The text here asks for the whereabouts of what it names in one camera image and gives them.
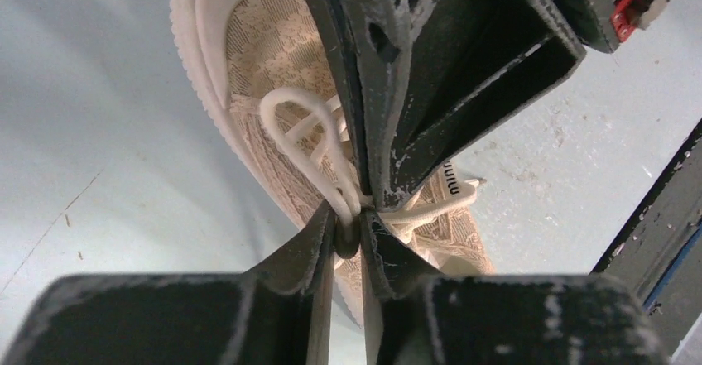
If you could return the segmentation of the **beige sneaker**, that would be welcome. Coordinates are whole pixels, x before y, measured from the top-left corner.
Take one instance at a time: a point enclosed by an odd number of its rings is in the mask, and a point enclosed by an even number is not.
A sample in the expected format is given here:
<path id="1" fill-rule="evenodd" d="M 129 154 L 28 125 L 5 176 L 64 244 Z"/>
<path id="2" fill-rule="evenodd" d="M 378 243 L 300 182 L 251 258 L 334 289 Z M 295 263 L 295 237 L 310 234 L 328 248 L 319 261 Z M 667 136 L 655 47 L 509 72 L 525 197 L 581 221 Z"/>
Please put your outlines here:
<path id="1" fill-rule="evenodd" d="M 303 227 L 337 181 L 324 128 L 287 102 L 262 108 L 271 91 L 302 89 L 323 99 L 347 144 L 333 76 L 305 0 L 171 0 L 179 57 L 226 142 L 290 221 Z M 401 209 L 390 231 L 448 275 L 494 271 L 469 206 L 479 180 L 460 180 L 446 162 Z"/>

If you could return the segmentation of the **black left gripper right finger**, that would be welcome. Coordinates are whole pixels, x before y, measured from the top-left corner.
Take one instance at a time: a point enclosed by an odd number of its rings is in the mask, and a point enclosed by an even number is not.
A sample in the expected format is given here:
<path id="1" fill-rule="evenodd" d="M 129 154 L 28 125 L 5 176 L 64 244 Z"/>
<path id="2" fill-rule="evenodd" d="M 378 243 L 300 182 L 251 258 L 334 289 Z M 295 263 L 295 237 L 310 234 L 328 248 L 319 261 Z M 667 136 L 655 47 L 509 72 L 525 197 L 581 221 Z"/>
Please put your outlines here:
<path id="1" fill-rule="evenodd" d="M 639 301 L 602 274 L 449 276 L 358 218 L 370 364 L 666 364 Z"/>

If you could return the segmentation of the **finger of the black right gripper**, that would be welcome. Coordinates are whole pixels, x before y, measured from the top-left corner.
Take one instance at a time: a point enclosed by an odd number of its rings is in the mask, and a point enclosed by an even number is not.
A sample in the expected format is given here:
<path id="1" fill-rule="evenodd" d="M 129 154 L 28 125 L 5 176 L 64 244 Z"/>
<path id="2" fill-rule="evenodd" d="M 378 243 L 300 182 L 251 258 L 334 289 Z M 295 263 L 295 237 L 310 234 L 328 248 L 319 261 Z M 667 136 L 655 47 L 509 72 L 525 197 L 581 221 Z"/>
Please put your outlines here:
<path id="1" fill-rule="evenodd" d="M 352 142 L 359 185 L 371 194 L 368 152 L 363 119 L 362 87 L 358 74 L 356 46 L 340 0 L 305 0 L 325 48 L 337 94 Z"/>

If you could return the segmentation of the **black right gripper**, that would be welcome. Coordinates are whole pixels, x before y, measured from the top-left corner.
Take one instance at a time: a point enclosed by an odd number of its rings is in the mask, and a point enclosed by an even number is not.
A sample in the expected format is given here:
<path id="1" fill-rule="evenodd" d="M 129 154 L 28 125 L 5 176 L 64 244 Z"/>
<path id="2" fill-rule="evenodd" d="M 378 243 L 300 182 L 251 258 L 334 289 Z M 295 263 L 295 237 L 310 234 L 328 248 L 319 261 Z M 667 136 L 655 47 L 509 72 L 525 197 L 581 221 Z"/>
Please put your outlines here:
<path id="1" fill-rule="evenodd" d="M 671 0 L 339 1 L 353 38 L 363 180 L 389 212 L 570 74 L 584 56 L 577 37 L 612 54 Z"/>

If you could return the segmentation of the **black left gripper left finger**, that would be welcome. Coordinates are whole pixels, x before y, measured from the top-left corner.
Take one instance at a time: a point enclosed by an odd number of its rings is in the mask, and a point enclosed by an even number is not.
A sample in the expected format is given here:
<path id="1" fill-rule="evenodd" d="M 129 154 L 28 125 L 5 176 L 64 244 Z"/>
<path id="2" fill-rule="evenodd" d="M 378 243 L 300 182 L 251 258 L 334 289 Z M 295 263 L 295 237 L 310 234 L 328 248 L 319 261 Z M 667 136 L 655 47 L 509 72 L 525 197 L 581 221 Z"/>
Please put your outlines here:
<path id="1" fill-rule="evenodd" d="M 60 278 L 34 303 L 6 364 L 325 364 L 336 216 L 234 274 Z"/>

